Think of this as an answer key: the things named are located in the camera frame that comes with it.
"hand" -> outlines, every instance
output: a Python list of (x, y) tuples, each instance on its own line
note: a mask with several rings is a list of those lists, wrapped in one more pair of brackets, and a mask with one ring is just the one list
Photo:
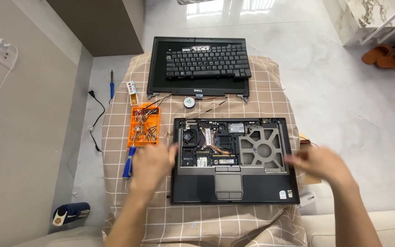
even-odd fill
[(151, 196), (175, 165), (178, 146), (165, 144), (139, 148), (132, 158), (131, 191)]
[(330, 185), (355, 183), (344, 160), (329, 148), (309, 147), (300, 150), (295, 155), (286, 156), (285, 162), (306, 173), (325, 179)]

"laptop keyboard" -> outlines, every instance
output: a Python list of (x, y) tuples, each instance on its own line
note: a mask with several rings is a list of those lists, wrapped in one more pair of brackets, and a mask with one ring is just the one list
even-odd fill
[(245, 45), (222, 47), (200, 46), (168, 51), (165, 76), (234, 76), (250, 78), (248, 55)]

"metal bracket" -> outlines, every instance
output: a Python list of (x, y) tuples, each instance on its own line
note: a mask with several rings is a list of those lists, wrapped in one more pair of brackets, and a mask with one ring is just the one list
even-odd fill
[(155, 97), (155, 96), (157, 96), (157, 95), (159, 95), (159, 93), (148, 94), (148, 95), (147, 95), (147, 99), (151, 99), (152, 97)]
[(248, 103), (248, 97), (244, 97), (243, 94), (237, 94), (237, 97), (242, 98), (245, 101), (245, 103)]

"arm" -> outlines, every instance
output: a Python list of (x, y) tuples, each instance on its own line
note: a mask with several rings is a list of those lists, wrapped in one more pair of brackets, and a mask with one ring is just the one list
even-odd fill
[(165, 176), (175, 165), (177, 146), (164, 144), (139, 149), (132, 160), (133, 176), (121, 214), (105, 247), (139, 247), (144, 237), (146, 209)]
[(359, 186), (339, 155), (328, 148), (308, 148), (286, 157), (286, 161), (330, 184), (334, 196), (337, 247), (382, 247), (363, 205)]

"touchpad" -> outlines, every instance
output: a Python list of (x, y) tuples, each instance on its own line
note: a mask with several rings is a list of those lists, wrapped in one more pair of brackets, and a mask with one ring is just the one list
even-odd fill
[(216, 174), (216, 191), (242, 191), (240, 174)]

